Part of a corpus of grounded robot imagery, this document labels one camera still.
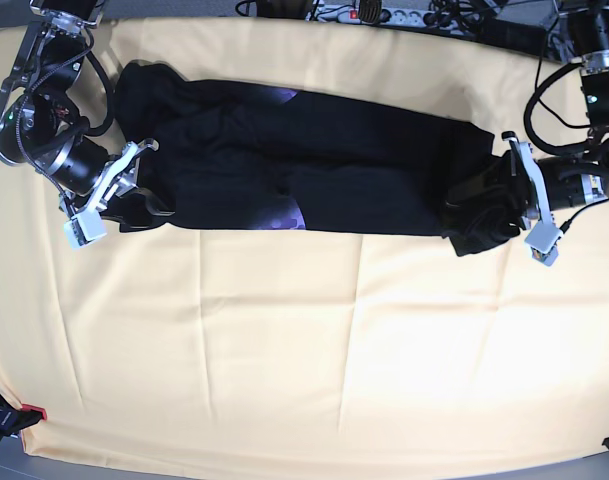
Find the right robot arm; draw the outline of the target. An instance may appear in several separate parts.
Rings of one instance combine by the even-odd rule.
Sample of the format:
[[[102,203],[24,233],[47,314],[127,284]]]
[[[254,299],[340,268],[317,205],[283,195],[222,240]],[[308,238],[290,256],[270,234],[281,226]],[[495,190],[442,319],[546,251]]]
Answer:
[[[106,233],[105,223],[125,229],[151,226],[174,213],[157,185],[142,184],[140,159],[158,149],[146,138],[110,154],[95,143],[115,120],[114,88],[93,52],[93,29],[101,1],[32,1],[29,23],[9,75],[0,87],[0,161],[30,165],[57,189],[66,215],[65,233],[76,246]],[[84,65],[97,74],[106,94],[106,114],[97,126],[80,112],[68,91]]]

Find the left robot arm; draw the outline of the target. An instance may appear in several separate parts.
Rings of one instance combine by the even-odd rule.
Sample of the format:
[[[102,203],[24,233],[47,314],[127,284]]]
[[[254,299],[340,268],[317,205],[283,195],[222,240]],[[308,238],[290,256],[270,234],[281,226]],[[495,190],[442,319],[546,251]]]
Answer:
[[[571,56],[546,79],[535,80],[523,113],[526,140],[503,132],[506,154],[449,190],[445,235],[459,256],[493,249],[525,232],[533,259],[550,265],[576,220],[558,224],[555,211],[572,208],[582,215],[609,203],[609,1],[556,1],[553,8]],[[546,91],[572,72],[580,75],[586,137],[554,145],[536,133],[533,113]]]

